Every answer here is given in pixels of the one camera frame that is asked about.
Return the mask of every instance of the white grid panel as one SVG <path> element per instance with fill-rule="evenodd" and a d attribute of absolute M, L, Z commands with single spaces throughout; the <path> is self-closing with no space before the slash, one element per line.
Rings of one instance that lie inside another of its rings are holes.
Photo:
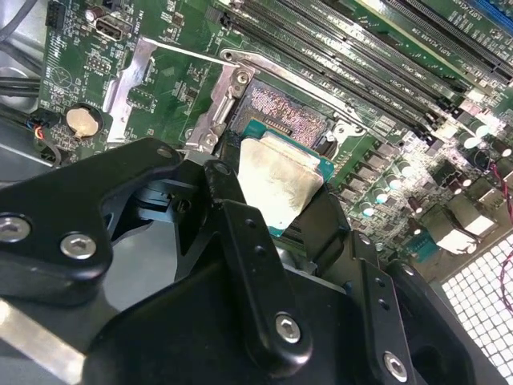
<path fill-rule="evenodd" d="M 512 250 L 513 235 L 510 235 L 442 285 L 467 333 L 510 385 L 513 385 L 513 316 L 501 300 L 499 275 L 502 262 Z M 504 282 L 507 292 L 513 294 L 511 265 Z"/>

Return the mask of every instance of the red wire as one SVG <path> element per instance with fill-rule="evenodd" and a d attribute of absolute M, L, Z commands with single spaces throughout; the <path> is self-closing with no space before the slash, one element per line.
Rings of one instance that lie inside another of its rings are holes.
<path fill-rule="evenodd" d="M 490 166 L 491 171 L 493 171 L 495 177 L 499 180 L 501 189 L 503 190 L 503 195 L 506 198 L 506 205 L 507 205 L 507 212 L 510 215 L 510 222 L 513 224 L 513 205 L 511 204 L 511 198 L 510 193 L 507 187 L 506 182 L 504 182 L 504 179 L 500 176 L 499 171 L 497 170 L 497 166 L 495 164 L 492 164 Z M 508 298 L 509 293 L 506 291 L 506 285 L 504 284 L 504 280 L 506 278 L 506 268 L 507 266 L 513 261 L 513 251 L 510 252 L 510 255 L 507 256 L 506 260 L 503 262 L 502 268 L 500 270 L 499 280 L 500 280 L 500 292 L 502 295 L 503 303 L 506 307 L 506 309 L 509 310 L 510 313 L 513 314 L 513 306 L 511 305 L 511 302 Z"/>

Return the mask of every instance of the motherboard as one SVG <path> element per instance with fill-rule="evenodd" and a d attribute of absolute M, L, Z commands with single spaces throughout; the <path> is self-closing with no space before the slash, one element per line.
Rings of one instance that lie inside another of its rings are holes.
<path fill-rule="evenodd" d="M 287 215 L 327 182 L 383 260 L 473 253 L 513 186 L 508 1 L 50 0 L 46 25 L 39 106 L 69 161 L 145 136 L 218 155 L 256 124 L 253 151 L 312 177 Z"/>

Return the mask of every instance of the cylindrical capacitor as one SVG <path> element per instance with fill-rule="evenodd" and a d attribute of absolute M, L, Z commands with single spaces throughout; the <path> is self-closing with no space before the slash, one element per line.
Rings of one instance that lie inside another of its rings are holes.
<path fill-rule="evenodd" d="M 410 205 L 411 209 L 414 210 L 414 213 L 420 214 L 422 212 L 422 206 L 420 202 L 415 197 L 408 198 L 408 205 Z"/>
<path fill-rule="evenodd" d="M 486 135 L 488 135 L 490 133 L 490 128 L 486 124 L 483 124 L 483 122 L 481 122 L 480 120 L 473 121 L 470 124 L 469 129 L 478 138 L 483 138 L 484 136 L 486 136 Z"/>
<path fill-rule="evenodd" d="M 362 202 L 360 204 L 360 210 L 364 217 L 372 217 L 374 215 L 374 207 L 369 202 Z"/>
<path fill-rule="evenodd" d="M 459 143 L 463 145 L 464 148 L 474 148 L 477 147 L 479 143 L 481 143 L 481 138 L 476 138 L 475 136 L 472 136 L 468 132 L 463 132 L 459 138 Z"/>
<path fill-rule="evenodd" d="M 385 182 L 391 190 L 399 190 L 401 188 L 401 180 L 395 174 L 385 176 Z"/>
<path fill-rule="evenodd" d="M 495 139 L 491 142 L 491 147 L 498 152 L 501 156 L 509 156 L 511 155 L 511 148 L 507 144 L 501 141 L 501 139 Z"/>
<path fill-rule="evenodd" d="M 458 194 L 461 194 L 462 193 L 462 185 L 458 182 L 457 179 L 454 179 L 453 181 L 451 181 L 448 185 L 447 185 L 447 188 L 452 191 L 452 193 L 454 195 L 458 195 Z"/>
<path fill-rule="evenodd" d="M 414 172 L 415 172 L 414 168 L 411 167 L 411 165 L 408 162 L 406 162 L 405 160 L 401 160 L 398 163 L 398 169 L 405 178 L 409 178 L 410 176 L 413 176 Z"/>
<path fill-rule="evenodd" d="M 388 200 L 388 195 L 386 191 L 382 188 L 375 188 L 372 192 L 372 195 L 374 196 L 374 199 L 376 200 L 376 203 L 385 203 Z"/>
<path fill-rule="evenodd" d="M 94 22 L 97 18 L 105 16 L 105 10 L 99 6 L 92 6 L 86 9 L 84 16 L 88 22 Z"/>
<path fill-rule="evenodd" d="M 465 175 L 463 172 L 460 173 L 456 179 L 463 187 L 468 187 L 472 184 L 472 179 Z"/>
<path fill-rule="evenodd" d="M 422 227 L 420 227 L 414 218 L 408 218 L 408 228 L 413 235 L 419 235 L 422 232 Z"/>

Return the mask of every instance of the screw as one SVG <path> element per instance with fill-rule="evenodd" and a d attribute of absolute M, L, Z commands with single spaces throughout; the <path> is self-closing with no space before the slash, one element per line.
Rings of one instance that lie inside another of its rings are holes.
<path fill-rule="evenodd" d="M 61 241 L 61 251 L 74 259 L 88 259 L 96 252 L 96 243 L 84 234 L 71 234 Z"/>
<path fill-rule="evenodd" d="M 161 147 L 157 150 L 157 154 L 163 156 L 164 158 L 172 158 L 173 154 L 167 148 Z"/>
<path fill-rule="evenodd" d="M 249 82 L 249 74 L 248 72 L 241 71 L 237 74 L 237 82 L 240 84 L 248 84 Z"/>
<path fill-rule="evenodd" d="M 359 235 L 363 243 L 370 245 L 370 239 L 365 234 L 360 233 Z"/>
<path fill-rule="evenodd" d="M 403 263 L 402 264 L 402 269 L 406 272 L 406 274 L 408 275 L 411 275 L 412 277 L 414 276 L 415 272 L 414 270 L 411 268 L 411 266 L 407 265 L 406 263 Z"/>
<path fill-rule="evenodd" d="M 29 222 L 18 217 L 0 218 L 0 242 L 15 243 L 30 234 Z"/>
<path fill-rule="evenodd" d="M 288 315 L 278 315 L 276 317 L 276 330 L 288 343 L 298 343 L 301 338 L 299 326 Z"/>
<path fill-rule="evenodd" d="M 406 373 L 406 368 L 394 353 L 386 351 L 383 355 L 383 361 L 385 362 L 385 366 L 388 372 L 393 377 L 395 377 L 397 381 L 400 383 L 405 383 L 408 381 L 408 373 Z"/>
<path fill-rule="evenodd" d="M 224 175 L 230 175 L 230 169 L 226 167 L 226 165 L 222 162 L 216 162 L 214 163 L 214 168 L 223 173 Z"/>

